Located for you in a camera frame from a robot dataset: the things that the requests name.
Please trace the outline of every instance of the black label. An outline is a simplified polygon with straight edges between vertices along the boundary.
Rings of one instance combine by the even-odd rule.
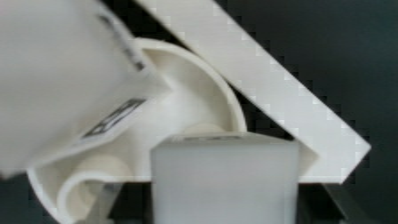
[[[186,137],[182,140],[184,141],[216,141],[216,140],[237,140],[241,139],[239,136],[230,135],[230,136],[200,136],[200,137]]]
[[[120,105],[117,110],[111,112],[108,117],[102,119],[95,127],[90,129],[86,134],[83,135],[83,138],[101,135],[115,126],[115,124],[120,122],[124,117],[131,114],[133,110],[140,106],[140,104],[145,102],[141,99],[131,99],[127,102]]]
[[[111,19],[104,15],[97,15],[97,19],[99,19],[106,29],[110,30],[110,32],[113,34],[113,41],[115,41],[117,47],[120,49],[120,52],[124,53],[127,61],[131,62],[133,66],[134,66],[134,69],[138,71],[141,71],[143,68],[145,68],[145,65],[143,65],[143,62],[140,60],[140,56],[134,54],[133,49],[129,48],[127,43],[122,40],[122,37],[120,37],[118,31],[117,31]]]

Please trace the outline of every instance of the white block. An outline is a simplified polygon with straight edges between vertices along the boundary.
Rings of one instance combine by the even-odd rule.
[[[255,134],[175,137],[150,153],[156,224],[293,224],[298,143]]]

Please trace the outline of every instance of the white plastic object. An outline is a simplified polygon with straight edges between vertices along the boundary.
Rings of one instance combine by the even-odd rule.
[[[293,224],[300,144],[250,133],[186,135],[150,151],[156,224]]]
[[[300,182],[340,183],[369,144],[282,68],[213,0],[134,0],[303,144]]]
[[[65,223],[70,217],[79,217],[70,210],[65,211],[69,206],[58,207],[60,204],[67,205],[62,202],[67,201],[67,197],[62,196],[60,203],[56,203],[56,198],[62,198],[60,189],[70,189],[63,185],[72,176],[83,176],[78,183],[92,179],[86,172],[74,172],[70,175],[83,160],[97,155],[110,155],[126,165],[131,173],[120,178],[115,175],[118,179],[113,181],[147,182],[150,181],[149,151],[172,135],[186,132],[245,132],[246,130],[236,96],[220,75],[200,58],[161,41],[136,39],[134,43],[149,56],[172,91],[161,101],[147,104],[145,112],[136,111],[138,122],[108,144],[28,170],[40,203],[60,223]]]
[[[166,88],[94,0],[1,1],[0,49],[0,173],[8,177],[111,140],[134,107]]]

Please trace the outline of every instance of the white curved surface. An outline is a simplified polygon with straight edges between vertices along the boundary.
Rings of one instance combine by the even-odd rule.
[[[243,132],[246,130],[230,88],[198,57],[161,41],[136,39],[136,46],[147,53],[172,93],[159,102],[149,105],[145,111],[136,111],[138,122],[108,144],[28,170],[38,200],[60,223],[67,223],[72,221],[70,217],[81,215],[72,215],[72,210],[67,208],[69,196],[65,195],[72,191],[72,186],[81,186],[79,183],[88,180],[106,182],[110,179],[104,177],[110,178],[115,173],[122,175],[113,177],[111,182],[150,181],[149,151],[168,136],[182,132],[202,133],[223,130]],[[95,155],[111,156],[117,159],[113,163],[124,164],[127,171],[124,169],[111,171],[108,167],[99,169],[101,173],[94,173],[92,170],[81,172],[76,167]]]
[[[62,223],[74,223],[85,218],[104,183],[126,182],[129,177],[129,167],[115,156],[97,154],[85,158],[58,190]]]

